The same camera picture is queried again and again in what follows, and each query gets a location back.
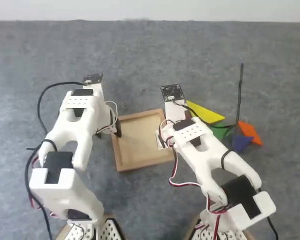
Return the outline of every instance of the green piece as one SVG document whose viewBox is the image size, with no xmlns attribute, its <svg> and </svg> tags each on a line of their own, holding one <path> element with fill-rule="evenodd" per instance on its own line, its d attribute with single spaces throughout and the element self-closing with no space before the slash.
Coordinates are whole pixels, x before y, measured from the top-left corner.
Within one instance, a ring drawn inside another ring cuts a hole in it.
<svg viewBox="0 0 300 240">
<path fill-rule="evenodd" d="M 223 126 L 225 126 L 225 124 L 223 124 L 222 122 L 219 122 L 219 123 L 214 124 L 214 126 L 223 127 Z M 220 141 L 223 139 L 224 134 L 227 131 L 227 128 L 215 128 L 213 126 L 209 126 L 209 128 L 212 130 L 213 135 Z M 232 131 L 233 131 L 233 129 L 228 131 L 228 133 L 226 135 L 228 136 L 229 134 L 231 134 Z"/>
</svg>

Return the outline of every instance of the orange triangle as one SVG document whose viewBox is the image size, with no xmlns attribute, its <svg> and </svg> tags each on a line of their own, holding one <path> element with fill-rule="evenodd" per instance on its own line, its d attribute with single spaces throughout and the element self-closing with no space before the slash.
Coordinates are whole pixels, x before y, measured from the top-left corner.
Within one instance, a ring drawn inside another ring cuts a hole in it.
<svg viewBox="0 0 300 240">
<path fill-rule="evenodd" d="M 257 134 L 257 131 L 255 130 L 255 127 L 243 122 L 243 121 L 239 121 L 238 122 L 243 134 L 247 137 L 253 137 L 252 141 L 255 144 L 258 144 L 260 146 L 262 146 L 264 143 L 261 141 L 261 138 L 259 137 L 259 135 Z"/>
</svg>

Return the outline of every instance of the perforated base plate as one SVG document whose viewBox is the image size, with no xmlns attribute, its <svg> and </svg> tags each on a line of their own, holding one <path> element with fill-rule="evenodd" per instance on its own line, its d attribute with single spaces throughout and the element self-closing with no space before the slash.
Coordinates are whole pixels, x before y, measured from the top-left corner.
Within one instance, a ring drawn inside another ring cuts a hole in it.
<svg viewBox="0 0 300 240">
<path fill-rule="evenodd" d="M 209 229 L 193 229 L 193 231 L 194 233 L 190 238 L 191 240 L 212 240 L 214 237 L 214 232 Z M 245 234 L 242 231 L 219 232 L 218 235 L 220 240 L 247 240 Z"/>
<path fill-rule="evenodd" d="M 105 221 L 105 224 L 99 233 L 99 238 L 94 238 L 94 234 L 97 233 L 93 233 L 94 229 L 92 228 L 92 225 L 72 224 L 71 230 L 64 240 L 124 240 L 113 218 L 109 218 Z"/>
</svg>

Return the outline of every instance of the circuit board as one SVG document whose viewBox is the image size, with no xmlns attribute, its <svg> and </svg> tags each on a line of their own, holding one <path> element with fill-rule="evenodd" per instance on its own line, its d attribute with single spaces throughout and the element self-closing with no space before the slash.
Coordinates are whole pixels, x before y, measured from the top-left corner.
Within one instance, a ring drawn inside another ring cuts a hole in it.
<svg viewBox="0 0 300 240">
<path fill-rule="evenodd" d="M 84 76 L 83 78 L 83 84 L 90 85 L 90 84 L 100 84 L 103 80 L 104 74 L 102 72 L 97 74 L 90 74 L 87 76 Z"/>
<path fill-rule="evenodd" d="M 172 100 L 184 100 L 185 96 L 182 92 L 180 84 L 172 84 L 161 87 L 162 96 L 165 102 L 171 102 Z"/>
</svg>

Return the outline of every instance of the white wall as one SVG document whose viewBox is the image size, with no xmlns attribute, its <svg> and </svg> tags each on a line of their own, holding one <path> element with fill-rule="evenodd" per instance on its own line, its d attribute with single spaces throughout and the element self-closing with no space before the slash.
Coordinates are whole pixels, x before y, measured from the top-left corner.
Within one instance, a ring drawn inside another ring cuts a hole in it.
<svg viewBox="0 0 300 240">
<path fill-rule="evenodd" d="M 300 0 L 0 0 L 0 20 L 300 22 Z"/>
</svg>

